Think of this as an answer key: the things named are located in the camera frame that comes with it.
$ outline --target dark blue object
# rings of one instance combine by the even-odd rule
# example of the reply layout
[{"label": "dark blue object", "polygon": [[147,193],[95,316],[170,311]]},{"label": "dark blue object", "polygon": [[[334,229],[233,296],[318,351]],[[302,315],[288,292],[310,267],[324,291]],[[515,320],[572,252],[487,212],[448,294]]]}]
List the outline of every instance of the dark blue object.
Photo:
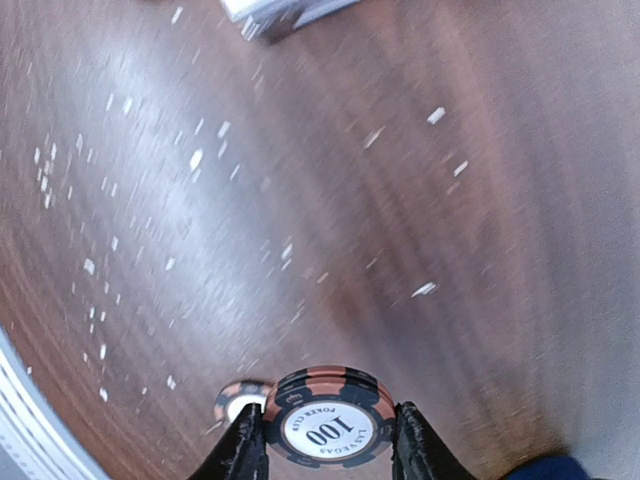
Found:
[{"label": "dark blue object", "polygon": [[509,474],[508,480],[589,480],[580,464],[571,457],[534,460]]}]

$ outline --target poker chip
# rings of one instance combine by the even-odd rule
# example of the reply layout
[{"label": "poker chip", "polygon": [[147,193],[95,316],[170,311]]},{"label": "poker chip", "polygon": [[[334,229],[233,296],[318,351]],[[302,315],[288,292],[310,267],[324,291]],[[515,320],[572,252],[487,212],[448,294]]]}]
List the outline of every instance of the poker chip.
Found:
[{"label": "poker chip", "polygon": [[293,372],[270,391],[265,433],[273,449],[310,468],[353,468],[393,441],[391,394],[371,375],[339,366]]},{"label": "poker chip", "polygon": [[260,404],[264,412],[267,396],[272,388],[273,384],[254,380],[230,383],[216,398],[213,407],[216,421],[232,424],[242,409],[250,403]]}]

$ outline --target brown wooden surface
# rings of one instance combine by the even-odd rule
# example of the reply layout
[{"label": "brown wooden surface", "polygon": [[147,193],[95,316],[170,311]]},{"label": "brown wooden surface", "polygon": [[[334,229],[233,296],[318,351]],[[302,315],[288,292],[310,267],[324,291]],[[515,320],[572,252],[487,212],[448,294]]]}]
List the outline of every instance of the brown wooden surface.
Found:
[{"label": "brown wooden surface", "polygon": [[115,479],[186,477],[225,383],[319,363],[482,479],[562,445],[638,478],[639,18],[367,0],[264,48],[214,0],[5,0],[2,324]]}]

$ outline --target white plastic edge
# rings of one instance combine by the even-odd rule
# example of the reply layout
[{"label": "white plastic edge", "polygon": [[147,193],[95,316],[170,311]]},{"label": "white plastic edge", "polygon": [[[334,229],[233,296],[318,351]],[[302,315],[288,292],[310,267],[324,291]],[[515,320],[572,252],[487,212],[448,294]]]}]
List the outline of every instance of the white plastic edge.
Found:
[{"label": "white plastic edge", "polygon": [[0,446],[30,480],[109,480],[47,404],[1,328]]}]

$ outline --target silver object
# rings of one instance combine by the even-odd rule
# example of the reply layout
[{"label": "silver object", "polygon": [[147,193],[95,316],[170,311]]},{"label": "silver object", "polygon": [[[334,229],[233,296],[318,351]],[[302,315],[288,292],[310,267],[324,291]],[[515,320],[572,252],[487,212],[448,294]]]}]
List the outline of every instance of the silver object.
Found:
[{"label": "silver object", "polygon": [[275,43],[299,28],[360,0],[221,0],[246,40]]}]

